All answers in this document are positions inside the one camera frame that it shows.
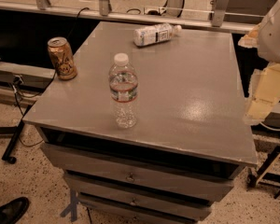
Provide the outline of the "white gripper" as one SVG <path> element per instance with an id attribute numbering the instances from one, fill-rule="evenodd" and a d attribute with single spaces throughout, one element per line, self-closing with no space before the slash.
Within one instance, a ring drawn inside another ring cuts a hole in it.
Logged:
<path id="1" fill-rule="evenodd" d="M 252 49 L 258 47 L 260 58 L 273 62 L 263 70 L 255 69 L 248 87 L 245 108 L 247 120 L 265 120 L 280 102 L 280 0 L 252 30 L 242 36 L 238 45 Z"/>

